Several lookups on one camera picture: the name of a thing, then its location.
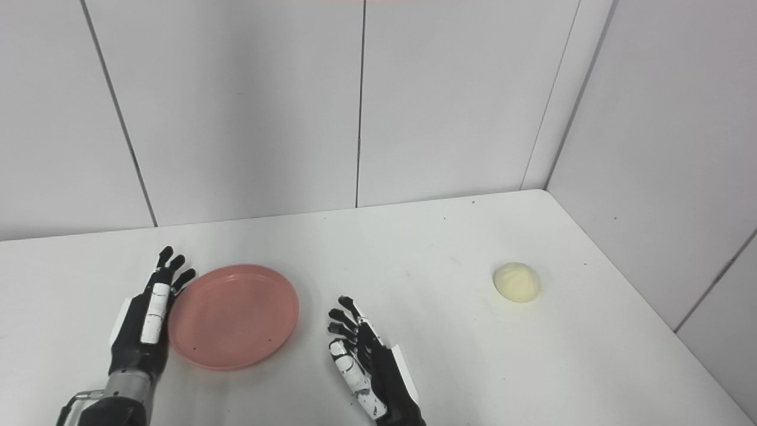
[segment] robotic arm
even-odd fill
[[[152,396],[168,361],[168,331],[164,322],[182,288],[195,277],[188,269],[171,284],[184,265],[170,246],[160,252],[145,290],[132,298],[116,340],[104,390],[80,392],[61,409],[56,426],[64,426],[73,404],[98,399],[82,411],[79,426],[148,426]]]
[[[329,331],[329,352],[357,402],[378,426],[425,426],[418,392],[399,346],[389,349],[352,298],[342,296]]]

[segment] white table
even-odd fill
[[[73,393],[104,385],[120,304],[166,244],[200,273],[275,268],[301,315],[243,371],[172,352],[155,426],[371,424],[326,350],[341,294],[402,344],[429,425],[752,424],[542,191],[0,243],[0,424],[54,424]],[[535,301],[494,289],[512,261],[539,271]]]

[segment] panel seam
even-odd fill
[[[565,52],[568,50],[568,43],[570,43],[570,36],[573,34],[573,26],[575,25],[575,19],[578,16],[578,9],[581,8],[581,1],[578,0],[578,4],[575,6],[575,12],[573,13],[573,21],[570,23],[570,29],[568,30],[568,36],[565,38],[565,45],[562,47],[562,54],[560,55],[560,61],[557,63],[557,72],[555,72],[555,78],[552,80],[552,87],[550,87],[550,94],[547,96],[547,103],[544,106],[544,111],[541,113],[541,121],[539,121],[539,128],[536,130],[536,138],[534,139],[534,145],[531,147],[531,154],[528,155],[528,161],[525,165],[525,171],[523,172],[523,179],[521,179],[521,185],[519,190],[523,189],[525,184],[525,177],[528,176],[528,168],[531,167],[531,160],[534,157],[534,151],[536,151],[536,145],[539,141],[539,135],[541,134],[541,128],[544,125],[544,118],[547,116],[547,109],[550,107],[550,101],[552,100],[552,93],[555,90],[555,84],[557,83],[557,77],[560,75],[560,68],[562,67],[562,60],[565,57]]]
[[[694,311],[699,308],[699,305],[701,305],[704,299],[710,294],[710,292],[712,292],[712,289],[715,288],[715,286],[720,282],[720,280],[728,272],[728,270],[731,269],[731,266],[736,263],[736,260],[739,258],[739,256],[741,256],[741,253],[743,253],[744,250],[746,250],[746,247],[749,246],[749,244],[755,239],[755,236],[757,236],[757,229],[754,229],[754,231],[749,235],[749,238],[746,239],[746,242],[744,242],[744,244],[736,251],[734,257],[729,259],[728,262],[725,262],[723,269],[721,269],[718,275],[715,276],[715,279],[712,281],[709,287],[707,287],[707,290],[702,293],[696,303],[694,303],[694,306],[689,309],[689,312],[686,314],[686,316],[684,316],[684,319],[681,320],[680,324],[673,330],[673,333],[678,333],[678,331],[681,330],[681,327],[686,324],[686,321],[688,321]]]
[[[102,48],[100,47],[100,42],[98,41],[97,33],[95,32],[95,26],[92,24],[92,17],[89,15],[89,9],[87,8],[86,1],[79,0],[79,2],[82,5],[82,11],[84,12],[84,18],[87,21],[87,27],[89,27],[89,34],[92,36],[92,41],[95,44],[95,50],[97,51],[97,56],[98,56],[98,59],[100,60],[100,66],[102,68],[102,72],[105,75],[105,83],[107,84],[107,89],[111,93],[111,100],[113,100],[113,105],[116,108],[116,115],[118,116],[118,121],[121,125],[121,131],[123,132],[123,137],[126,140],[126,147],[129,149],[129,154],[131,155],[132,163],[134,164],[134,170],[136,171],[137,179],[139,180],[139,186],[142,188],[142,195],[145,197],[145,204],[147,204],[147,209],[150,212],[150,219],[152,220],[152,226],[157,227],[157,220],[155,219],[155,211],[152,208],[152,203],[150,202],[150,196],[147,193],[145,180],[142,177],[142,170],[139,168],[139,162],[137,161],[136,153],[134,153],[134,147],[132,146],[132,140],[129,137],[129,131],[126,129],[126,122],[123,119],[123,113],[121,112],[121,107],[118,103],[118,98],[116,97],[116,90],[113,88],[111,75],[107,72],[107,66],[105,65],[105,57],[102,54]]]
[[[357,169],[355,172],[355,208],[360,197],[360,148],[363,135],[363,72],[366,63],[366,9],[368,0],[363,0],[363,35],[360,40],[360,100],[357,105]]]
[[[584,77],[583,83],[581,83],[581,89],[578,91],[578,96],[575,99],[575,104],[573,104],[573,110],[571,111],[570,118],[568,119],[568,124],[565,126],[565,131],[562,133],[560,145],[557,149],[557,153],[555,154],[555,159],[552,161],[552,167],[550,168],[550,172],[547,175],[547,181],[544,183],[545,191],[549,191],[548,188],[550,185],[550,181],[552,180],[552,176],[555,173],[557,162],[560,160],[562,149],[565,147],[565,141],[568,139],[568,134],[570,133],[570,129],[573,126],[575,115],[578,112],[579,106],[581,105],[581,100],[584,98],[584,92],[586,92],[586,86],[588,85],[589,79],[591,78],[591,74],[594,71],[594,65],[597,64],[597,58],[600,56],[600,50],[602,50],[602,45],[604,44],[605,38],[607,37],[607,31],[610,28],[610,23],[612,22],[612,17],[615,15],[615,9],[617,7],[618,7],[618,0],[612,0],[612,5],[610,5],[610,10],[607,14],[607,19],[605,20],[605,26],[602,28],[600,39],[597,42],[597,48],[594,49],[594,55],[592,55],[591,57],[591,63],[589,63],[589,69],[586,71],[586,76]]]

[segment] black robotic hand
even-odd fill
[[[79,426],[147,426],[152,396],[168,361],[166,320],[182,288],[195,277],[188,269],[173,281],[184,265],[183,255],[173,260],[173,248],[160,252],[155,271],[144,291],[134,296],[111,346],[111,366],[104,390],[79,392],[61,409],[57,426],[63,426],[72,405],[98,399],[82,410]]]
[[[357,401],[378,426],[425,426],[399,346],[384,345],[352,298],[342,296],[339,304],[350,315],[329,312],[329,331],[339,335],[329,351]]]
[[[195,277],[194,269],[188,269],[171,284],[173,275],[184,265],[184,255],[171,262],[173,247],[160,252],[155,271],[142,293],[134,296],[123,319],[121,329],[111,346],[111,367],[108,374],[124,368],[137,368],[157,380],[168,361],[168,319],[173,303],[184,284]]]

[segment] pink plate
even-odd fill
[[[291,283],[273,269],[233,265],[199,277],[171,310],[168,337],[192,364],[236,370],[271,356],[297,325]]]

